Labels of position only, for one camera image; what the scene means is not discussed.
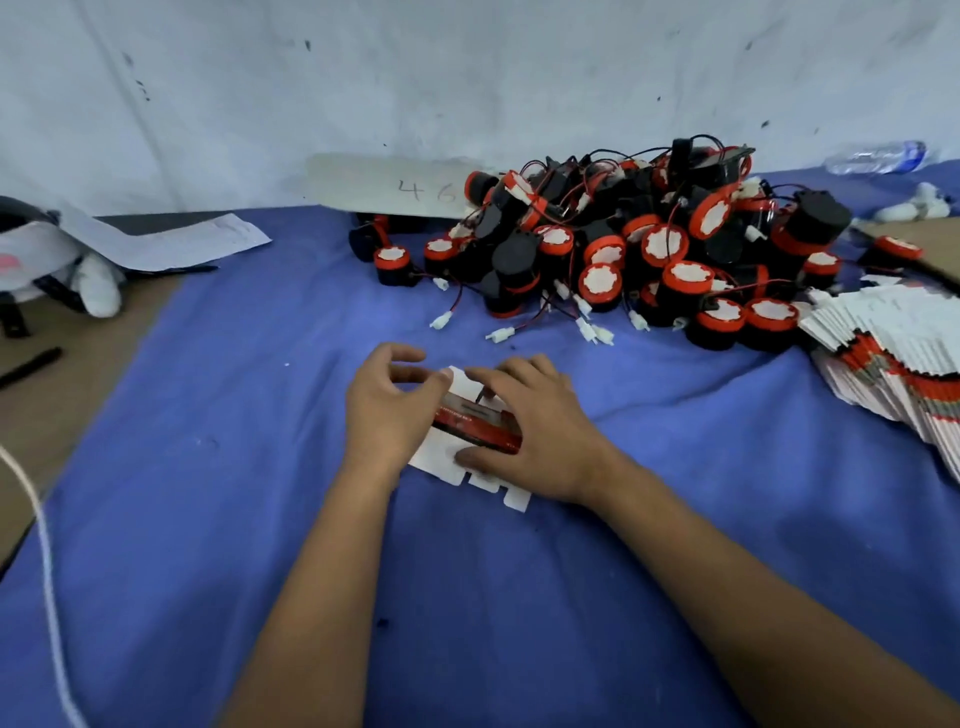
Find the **stack of packaging cards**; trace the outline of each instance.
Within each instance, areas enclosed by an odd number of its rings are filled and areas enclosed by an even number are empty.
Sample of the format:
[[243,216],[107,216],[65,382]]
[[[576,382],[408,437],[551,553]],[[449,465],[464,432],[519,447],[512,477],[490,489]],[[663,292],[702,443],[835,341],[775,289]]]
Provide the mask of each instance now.
[[960,299],[899,284],[820,294],[800,328],[833,394],[910,425],[960,481]]

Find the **white plush toy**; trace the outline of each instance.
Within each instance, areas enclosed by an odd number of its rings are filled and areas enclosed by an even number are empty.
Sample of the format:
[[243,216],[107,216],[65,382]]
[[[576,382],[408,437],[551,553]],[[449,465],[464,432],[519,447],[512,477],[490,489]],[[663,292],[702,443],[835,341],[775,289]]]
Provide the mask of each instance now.
[[936,185],[930,184],[930,182],[921,182],[917,185],[917,192],[912,198],[905,203],[878,210],[874,215],[874,220],[879,223],[897,223],[949,216],[950,204],[940,194]]

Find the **handwritten number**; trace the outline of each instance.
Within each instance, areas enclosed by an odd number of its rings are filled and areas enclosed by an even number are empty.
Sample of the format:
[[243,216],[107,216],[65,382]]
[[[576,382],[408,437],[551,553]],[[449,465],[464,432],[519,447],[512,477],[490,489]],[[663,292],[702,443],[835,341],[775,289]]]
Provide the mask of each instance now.
[[441,187],[440,192],[437,193],[437,199],[442,203],[455,203],[457,201],[457,196],[450,192],[450,187],[453,186],[453,183],[445,184]]
[[413,193],[414,193],[414,199],[417,200],[417,202],[420,201],[420,193],[426,191],[426,190],[424,190],[424,189],[422,189],[422,188],[420,188],[420,187],[417,187],[417,183],[416,183],[416,182],[414,182],[414,186],[412,186],[412,187],[410,187],[410,188],[408,188],[408,189],[407,189],[407,188],[404,188],[404,186],[403,186],[403,180],[400,180],[400,187],[398,187],[397,189],[400,190],[400,192],[413,192]]

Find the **red battery pack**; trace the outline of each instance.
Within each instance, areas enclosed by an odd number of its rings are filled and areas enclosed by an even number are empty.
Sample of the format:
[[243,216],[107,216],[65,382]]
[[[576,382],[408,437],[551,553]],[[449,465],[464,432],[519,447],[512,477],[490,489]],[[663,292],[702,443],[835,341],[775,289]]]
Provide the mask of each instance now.
[[515,455],[523,437],[510,412],[501,412],[447,392],[433,417],[433,426],[472,445]]

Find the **plastic water bottle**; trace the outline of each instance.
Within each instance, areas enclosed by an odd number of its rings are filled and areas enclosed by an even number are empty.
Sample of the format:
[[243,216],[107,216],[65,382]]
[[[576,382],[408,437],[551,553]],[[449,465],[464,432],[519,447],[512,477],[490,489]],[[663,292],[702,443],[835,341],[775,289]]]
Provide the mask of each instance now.
[[834,175],[905,175],[933,162],[933,152],[921,141],[895,141],[875,147],[850,147],[829,157],[824,166]]

